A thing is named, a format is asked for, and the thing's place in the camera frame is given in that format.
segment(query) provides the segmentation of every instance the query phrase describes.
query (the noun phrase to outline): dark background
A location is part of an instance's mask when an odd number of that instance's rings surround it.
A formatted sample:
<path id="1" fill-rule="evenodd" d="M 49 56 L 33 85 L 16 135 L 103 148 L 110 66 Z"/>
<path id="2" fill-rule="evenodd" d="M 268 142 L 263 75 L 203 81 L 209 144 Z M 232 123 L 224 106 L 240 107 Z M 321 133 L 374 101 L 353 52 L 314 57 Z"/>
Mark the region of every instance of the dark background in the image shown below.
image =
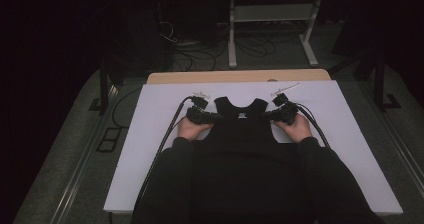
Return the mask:
<path id="1" fill-rule="evenodd" d="M 185 14 L 176 28 L 193 30 L 189 24 L 196 23 L 203 29 L 191 34 L 213 41 L 215 22 L 227 16 L 222 15 L 227 2 L 221 2 L 209 0 L 198 7 L 210 10 L 208 15 L 192 7 L 191 13 L 197 14 Z M 79 90 L 102 61 L 117 84 L 128 72 L 146 76 L 166 66 L 157 3 L 0 0 L 1 223 L 13 221 Z M 161 14 L 176 20 L 189 8 L 183 0 L 159 3 Z M 318 21 L 346 20 L 335 52 L 349 57 L 372 48 L 383 53 L 424 106 L 422 4 L 323 0 Z"/>

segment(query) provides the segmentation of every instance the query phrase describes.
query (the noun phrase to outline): white table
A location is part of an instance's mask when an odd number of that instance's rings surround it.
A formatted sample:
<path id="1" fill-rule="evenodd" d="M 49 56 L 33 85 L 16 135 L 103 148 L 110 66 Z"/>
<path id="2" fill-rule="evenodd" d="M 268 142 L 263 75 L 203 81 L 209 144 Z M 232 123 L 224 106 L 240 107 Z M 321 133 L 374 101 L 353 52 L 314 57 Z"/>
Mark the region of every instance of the white table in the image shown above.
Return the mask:
<path id="1" fill-rule="evenodd" d="M 206 111 L 216 111 L 213 100 L 227 96 L 236 106 L 247 106 L 255 98 L 269 103 L 267 110 L 275 109 L 271 93 L 297 81 L 244 82 L 244 83 L 188 83 L 148 84 L 140 93 L 139 101 L 128 132 L 116 172 L 111 183 L 104 210 L 113 213 L 131 213 L 141 185 L 146 177 L 158 146 L 169 126 L 179 103 L 193 92 L 211 96 Z M 287 97 L 307 106 L 314 114 L 332 149 L 349 167 L 357 179 L 371 209 L 379 215 L 402 213 L 396 197 L 372 155 L 340 88 L 335 81 L 300 81 L 300 85 L 286 92 Z M 186 102 L 180 117 L 192 106 Z M 288 138 L 276 127 L 277 141 Z M 320 140 L 318 133 L 313 134 Z M 171 132 L 165 148 L 176 136 Z"/>

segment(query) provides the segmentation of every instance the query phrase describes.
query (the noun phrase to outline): black tank top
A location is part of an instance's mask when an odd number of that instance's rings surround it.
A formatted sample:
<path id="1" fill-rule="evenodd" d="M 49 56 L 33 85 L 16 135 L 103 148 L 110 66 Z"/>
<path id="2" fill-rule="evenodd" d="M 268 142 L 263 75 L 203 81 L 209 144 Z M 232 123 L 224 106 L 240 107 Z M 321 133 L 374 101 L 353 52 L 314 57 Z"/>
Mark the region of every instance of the black tank top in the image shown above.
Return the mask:
<path id="1" fill-rule="evenodd" d="M 194 221 L 252 214 L 282 221 L 287 213 L 311 211 L 295 144 L 278 143 L 261 117 L 268 103 L 255 99 L 236 107 L 227 97 L 215 103 L 224 119 L 204 140 L 193 142 Z"/>

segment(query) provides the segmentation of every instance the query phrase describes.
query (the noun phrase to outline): white logo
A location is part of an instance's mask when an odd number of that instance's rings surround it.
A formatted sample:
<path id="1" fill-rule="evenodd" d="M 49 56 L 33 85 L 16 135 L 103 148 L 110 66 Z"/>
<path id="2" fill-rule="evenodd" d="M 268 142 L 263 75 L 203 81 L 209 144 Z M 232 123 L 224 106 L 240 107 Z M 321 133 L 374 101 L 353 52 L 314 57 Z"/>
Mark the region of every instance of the white logo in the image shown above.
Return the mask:
<path id="1" fill-rule="evenodd" d="M 240 118 L 247 118 L 246 113 L 239 113 L 239 119 Z"/>

